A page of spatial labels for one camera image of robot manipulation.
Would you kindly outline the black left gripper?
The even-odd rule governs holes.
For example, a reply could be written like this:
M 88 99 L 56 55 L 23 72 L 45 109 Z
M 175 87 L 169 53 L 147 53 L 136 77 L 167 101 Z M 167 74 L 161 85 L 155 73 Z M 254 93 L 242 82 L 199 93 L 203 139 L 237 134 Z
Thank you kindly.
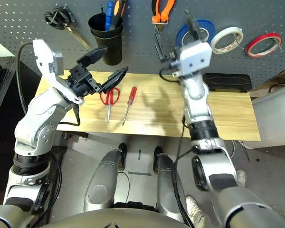
M 89 94 L 101 92 L 107 94 L 119 85 L 125 77 L 129 69 L 127 66 L 111 74 L 108 80 L 101 85 L 93 79 L 91 73 L 86 69 L 89 65 L 98 62 L 107 51 L 108 47 L 97 47 L 78 59 L 78 65 L 69 70 L 70 75 L 67 77 L 66 82 L 77 97 L 85 97 Z

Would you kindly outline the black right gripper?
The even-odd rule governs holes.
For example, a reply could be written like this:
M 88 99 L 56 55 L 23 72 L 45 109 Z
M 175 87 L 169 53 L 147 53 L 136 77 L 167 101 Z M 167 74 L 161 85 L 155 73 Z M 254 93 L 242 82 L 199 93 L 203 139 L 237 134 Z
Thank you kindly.
M 195 16 L 188 10 L 185 9 L 187 17 L 187 25 L 189 29 L 189 34 L 191 36 L 191 42 L 201 41 L 200 27 L 195 18 Z M 162 39 L 158 32 L 155 32 L 155 48 L 161 62 L 166 62 L 166 68 L 172 70 L 172 72 L 181 70 L 180 62 L 180 51 L 173 51 L 165 54 L 162 45 Z

